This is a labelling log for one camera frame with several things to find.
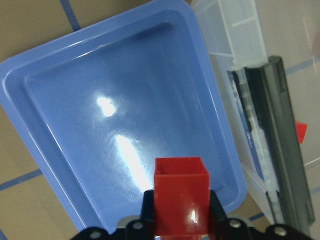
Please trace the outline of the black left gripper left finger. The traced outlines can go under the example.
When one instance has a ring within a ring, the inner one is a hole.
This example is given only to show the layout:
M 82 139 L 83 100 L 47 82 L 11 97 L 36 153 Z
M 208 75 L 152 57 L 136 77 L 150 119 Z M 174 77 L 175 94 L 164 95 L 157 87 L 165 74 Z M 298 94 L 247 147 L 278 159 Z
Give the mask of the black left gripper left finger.
M 155 221 L 155 204 L 153 190 L 147 190 L 143 194 L 139 219 L 151 223 Z

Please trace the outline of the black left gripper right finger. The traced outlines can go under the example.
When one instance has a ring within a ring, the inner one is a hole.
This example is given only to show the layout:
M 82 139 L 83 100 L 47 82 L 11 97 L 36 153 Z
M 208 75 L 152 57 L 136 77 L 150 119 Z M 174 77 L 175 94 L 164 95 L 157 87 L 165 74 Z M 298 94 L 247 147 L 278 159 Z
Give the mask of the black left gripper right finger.
M 209 222 L 223 223 L 227 219 L 227 215 L 214 190 L 210 190 L 209 203 Z

